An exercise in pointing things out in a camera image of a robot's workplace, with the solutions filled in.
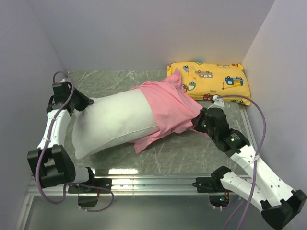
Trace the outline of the white pillow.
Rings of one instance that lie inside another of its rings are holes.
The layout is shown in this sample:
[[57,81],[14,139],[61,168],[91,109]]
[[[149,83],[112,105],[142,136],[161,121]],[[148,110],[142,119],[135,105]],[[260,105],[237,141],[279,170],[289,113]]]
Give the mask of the white pillow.
[[159,130],[140,89],[95,98],[92,105],[74,114],[72,144],[78,160]]

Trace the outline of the pink pillowcase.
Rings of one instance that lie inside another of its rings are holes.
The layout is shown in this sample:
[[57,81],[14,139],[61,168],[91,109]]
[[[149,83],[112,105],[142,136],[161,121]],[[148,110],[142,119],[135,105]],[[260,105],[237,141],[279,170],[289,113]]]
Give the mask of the pink pillowcase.
[[162,81],[148,81],[131,90],[142,92],[159,127],[153,134],[134,141],[137,154],[169,134],[192,130],[192,119],[196,118],[203,108],[185,93],[179,69]]

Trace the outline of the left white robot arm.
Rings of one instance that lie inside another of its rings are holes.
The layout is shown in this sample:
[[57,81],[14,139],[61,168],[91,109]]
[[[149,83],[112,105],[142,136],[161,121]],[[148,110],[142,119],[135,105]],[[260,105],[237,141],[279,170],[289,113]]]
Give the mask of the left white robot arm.
[[52,88],[54,94],[48,101],[47,126],[37,148],[27,154],[29,166],[41,189],[80,183],[80,188],[90,193],[97,185],[94,173],[89,167],[75,167],[64,148],[64,141],[73,113],[82,112],[93,104],[93,100],[70,82],[54,83]]

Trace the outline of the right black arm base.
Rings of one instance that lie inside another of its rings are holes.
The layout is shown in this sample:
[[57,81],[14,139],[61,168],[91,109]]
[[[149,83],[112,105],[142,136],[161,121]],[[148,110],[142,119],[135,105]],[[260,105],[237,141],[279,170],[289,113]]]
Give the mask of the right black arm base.
[[209,206],[213,209],[224,209],[232,207],[240,200],[239,196],[231,198],[231,191],[222,187],[221,183],[211,177],[197,177],[192,183],[198,193],[208,194]]

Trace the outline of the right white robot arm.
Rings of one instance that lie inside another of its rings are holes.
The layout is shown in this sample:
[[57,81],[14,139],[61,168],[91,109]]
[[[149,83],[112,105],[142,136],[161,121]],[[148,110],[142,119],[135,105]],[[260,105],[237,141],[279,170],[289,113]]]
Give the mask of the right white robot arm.
[[299,214],[307,200],[302,190],[286,184],[258,156],[249,140],[238,130],[229,127],[220,108],[203,108],[192,120],[194,129],[207,134],[215,146],[237,163],[251,177],[252,182],[221,166],[210,179],[198,177],[193,186],[199,193],[234,192],[256,207],[273,229],[283,229]]

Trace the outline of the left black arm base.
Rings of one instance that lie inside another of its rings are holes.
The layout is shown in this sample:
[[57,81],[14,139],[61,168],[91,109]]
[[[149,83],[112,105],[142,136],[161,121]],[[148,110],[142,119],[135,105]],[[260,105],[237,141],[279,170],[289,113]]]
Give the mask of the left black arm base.
[[[69,185],[67,192],[69,195],[77,195],[79,209],[91,213],[108,209],[115,199],[112,192],[112,179],[110,178],[98,178],[94,179],[93,182]],[[110,195],[109,203],[103,208],[93,209],[97,207],[101,195]]]

